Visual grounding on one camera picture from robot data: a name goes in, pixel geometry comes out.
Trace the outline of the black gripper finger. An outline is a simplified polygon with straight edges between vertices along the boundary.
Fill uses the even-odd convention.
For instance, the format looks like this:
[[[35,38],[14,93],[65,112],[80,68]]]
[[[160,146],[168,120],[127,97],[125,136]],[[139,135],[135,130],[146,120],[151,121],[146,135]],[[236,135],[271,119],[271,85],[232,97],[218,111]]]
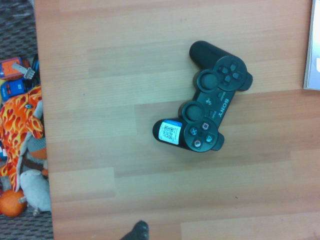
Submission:
[[[124,235],[120,240],[149,240],[149,225],[143,221],[138,221],[130,232]]]

